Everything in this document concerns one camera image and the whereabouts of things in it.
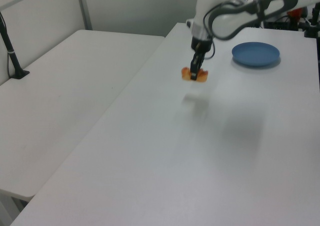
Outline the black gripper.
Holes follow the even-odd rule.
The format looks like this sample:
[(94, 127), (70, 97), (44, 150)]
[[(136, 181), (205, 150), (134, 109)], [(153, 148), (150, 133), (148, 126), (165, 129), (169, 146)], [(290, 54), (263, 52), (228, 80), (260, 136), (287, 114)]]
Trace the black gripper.
[(193, 59), (190, 63), (190, 79), (195, 81), (198, 78), (199, 71), (205, 60), (205, 55), (211, 50), (213, 43), (212, 37), (205, 40), (200, 40), (192, 37), (191, 48), (195, 51)]

